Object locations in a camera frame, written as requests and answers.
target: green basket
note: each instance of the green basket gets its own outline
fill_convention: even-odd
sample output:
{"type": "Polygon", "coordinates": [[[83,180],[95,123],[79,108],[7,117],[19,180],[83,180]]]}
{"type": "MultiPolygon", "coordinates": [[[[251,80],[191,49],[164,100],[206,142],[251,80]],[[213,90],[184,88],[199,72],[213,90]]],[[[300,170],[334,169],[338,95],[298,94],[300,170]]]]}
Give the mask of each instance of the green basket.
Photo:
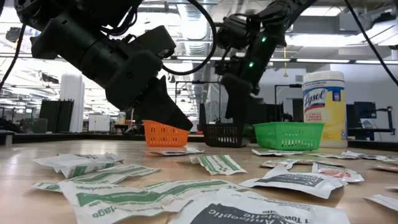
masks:
{"type": "Polygon", "coordinates": [[[257,143],[278,150],[316,150],[322,137],[323,123],[273,122],[255,124],[257,143]]]}

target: plastic basket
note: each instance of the plastic basket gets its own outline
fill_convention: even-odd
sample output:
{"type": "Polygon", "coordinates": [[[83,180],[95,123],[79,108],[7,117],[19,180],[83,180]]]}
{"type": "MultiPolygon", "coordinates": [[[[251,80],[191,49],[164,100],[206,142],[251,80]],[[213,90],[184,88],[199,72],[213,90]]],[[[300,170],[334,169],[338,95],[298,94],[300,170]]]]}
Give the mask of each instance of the plastic basket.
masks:
{"type": "Polygon", "coordinates": [[[321,141],[323,123],[273,122],[255,124],[257,143],[278,150],[316,150],[321,141]]]}
{"type": "Polygon", "coordinates": [[[189,132],[155,121],[144,121],[145,141],[148,146],[184,146],[189,132]]]}
{"type": "Polygon", "coordinates": [[[243,147],[250,143],[243,137],[243,126],[233,124],[206,124],[203,134],[206,145],[211,147],[243,147]]]}

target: orange basket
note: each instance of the orange basket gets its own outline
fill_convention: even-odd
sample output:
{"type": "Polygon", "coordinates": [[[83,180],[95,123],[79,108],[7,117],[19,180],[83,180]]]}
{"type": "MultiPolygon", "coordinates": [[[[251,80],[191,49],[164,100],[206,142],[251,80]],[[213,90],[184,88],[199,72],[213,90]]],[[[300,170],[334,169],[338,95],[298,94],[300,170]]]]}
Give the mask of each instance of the orange basket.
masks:
{"type": "Polygon", "coordinates": [[[144,120],[145,141],[148,146],[184,146],[189,132],[155,121],[144,120]]]}

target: lysol wipes container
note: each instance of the lysol wipes container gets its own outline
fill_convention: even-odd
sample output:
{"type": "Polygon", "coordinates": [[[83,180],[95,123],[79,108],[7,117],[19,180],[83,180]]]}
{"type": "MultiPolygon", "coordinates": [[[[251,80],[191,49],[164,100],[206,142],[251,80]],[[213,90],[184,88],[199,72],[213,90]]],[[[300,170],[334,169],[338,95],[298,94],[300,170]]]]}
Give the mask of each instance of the lysol wipes container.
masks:
{"type": "Polygon", "coordinates": [[[304,122],[324,123],[320,147],[347,147],[344,75],[325,71],[304,75],[304,122]]]}

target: table surface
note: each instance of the table surface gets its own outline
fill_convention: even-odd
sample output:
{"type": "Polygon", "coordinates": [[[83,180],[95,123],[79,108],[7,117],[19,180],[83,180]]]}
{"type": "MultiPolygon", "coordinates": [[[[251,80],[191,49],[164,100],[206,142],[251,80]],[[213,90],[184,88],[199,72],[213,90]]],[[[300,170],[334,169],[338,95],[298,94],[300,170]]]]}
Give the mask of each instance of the table surface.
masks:
{"type": "MultiPolygon", "coordinates": [[[[247,174],[216,175],[212,178],[223,179],[238,184],[244,180],[259,178],[270,169],[258,166],[280,157],[259,157],[251,152],[257,145],[241,149],[207,147],[203,143],[188,143],[186,148],[205,149],[206,154],[230,155],[247,174]]],[[[56,174],[51,167],[41,166],[32,162],[33,158],[63,154],[104,154],[113,152],[125,158],[126,164],[134,163],[148,167],[162,168],[158,173],[145,177],[129,178],[121,182],[131,187],[145,187],[170,180],[209,179],[211,176],[200,165],[187,163],[187,156],[160,157],[145,153],[145,142],[139,141],[64,141],[35,144],[15,144],[12,149],[0,148],[0,219],[2,223],[76,223],[75,214],[65,197],[56,192],[36,190],[30,187],[34,182],[57,183],[64,180],[62,174],[56,174]]],[[[365,149],[350,149],[366,154],[398,157],[398,152],[373,151],[365,149]]],[[[340,154],[343,149],[320,149],[322,153],[340,154]]],[[[398,212],[382,205],[364,200],[375,194],[381,194],[398,199],[398,192],[388,191],[385,187],[398,185],[398,173],[373,170],[370,167],[377,164],[369,160],[323,159],[308,155],[285,156],[285,158],[307,158],[335,161],[347,168],[359,172],[365,182],[349,184],[336,189],[328,200],[314,197],[298,191],[277,188],[250,189],[265,197],[291,202],[323,205],[341,208],[346,211],[351,223],[398,223],[398,212]]],[[[296,165],[291,172],[311,172],[311,166],[296,165]]],[[[166,224],[174,214],[163,213],[155,217],[134,217],[123,223],[166,224]]]]}

